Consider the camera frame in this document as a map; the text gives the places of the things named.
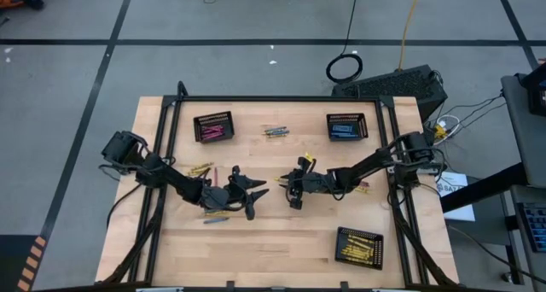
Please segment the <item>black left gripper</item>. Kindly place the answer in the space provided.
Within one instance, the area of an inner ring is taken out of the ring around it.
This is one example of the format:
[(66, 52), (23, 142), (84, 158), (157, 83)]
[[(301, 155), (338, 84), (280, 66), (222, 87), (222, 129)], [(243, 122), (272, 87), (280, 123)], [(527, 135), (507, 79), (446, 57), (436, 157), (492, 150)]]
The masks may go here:
[(254, 220), (255, 210), (253, 204), (270, 190), (258, 190), (250, 194), (247, 191), (266, 184), (266, 181), (250, 179), (241, 174), (241, 169), (238, 166), (233, 166), (231, 174), (228, 176), (228, 184), (224, 187), (218, 187), (212, 183), (211, 179), (206, 178), (210, 171), (211, 169), (207, 168), (201, 174), (203, 177), (201, 206), (206, 210), (229, 212), (244, 209), (247, 220)]

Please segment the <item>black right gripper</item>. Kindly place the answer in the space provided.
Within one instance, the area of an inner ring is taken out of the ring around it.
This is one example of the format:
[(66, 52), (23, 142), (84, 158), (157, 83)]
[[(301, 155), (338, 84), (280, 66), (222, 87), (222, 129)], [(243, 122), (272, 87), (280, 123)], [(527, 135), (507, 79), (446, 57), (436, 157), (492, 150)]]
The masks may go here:
[(332, 172), (327, 174), (315, 172), (316, 163), (316, 159), (308, 160), (306, 157), (299, 157), (298, 167), (282, 176), (282, 180), (288, 182), (283, 187), (288, 193), (288, 202), (291, 208), (297, 210), (302, 208), (304, 193), (331, 195), (336, 201), (344, 198), (344, 189), (337, 185), (334, 174)]

